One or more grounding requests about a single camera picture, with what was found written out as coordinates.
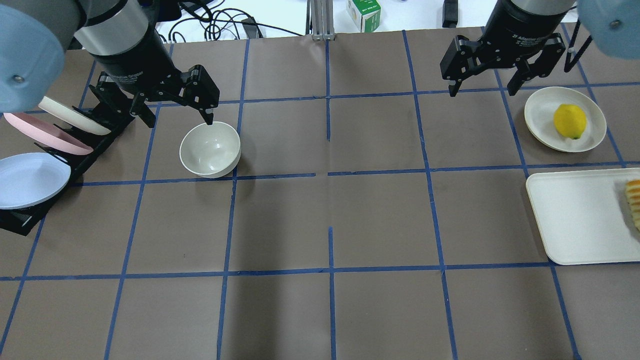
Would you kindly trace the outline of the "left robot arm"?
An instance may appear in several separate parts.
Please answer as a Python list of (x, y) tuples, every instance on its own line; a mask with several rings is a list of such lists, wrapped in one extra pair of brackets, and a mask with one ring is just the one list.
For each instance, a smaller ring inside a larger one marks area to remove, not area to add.
[(156, 118), (149, 101), (171, 101), (214, 121), (220, 90), (197, 64), (174, 66), (153, 21), (137, 0), (3, 0), (1, 2), (1, 112), (36, 107), (61, 75), (77, 40), (109, 78), (92, 88), (112, 111)]

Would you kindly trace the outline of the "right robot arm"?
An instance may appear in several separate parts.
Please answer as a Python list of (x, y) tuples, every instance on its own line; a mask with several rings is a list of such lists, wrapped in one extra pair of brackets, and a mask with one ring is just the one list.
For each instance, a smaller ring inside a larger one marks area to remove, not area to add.
[(567, 50), (556, 28), (576, 9), (576, 30), (584, 27), (589, 38), (574, 56), (567, 57), (570, 71), (595, 43), (608, 57), (638, 59), (640, 5), (637, 0), (498, 0), (480, 38), (457, 35), (439, 68), (448, 93), (457, 95), (462, 82), (489, 69), (515, 69), (507, 84), (514, 96), (525, 82), (551, 74)]

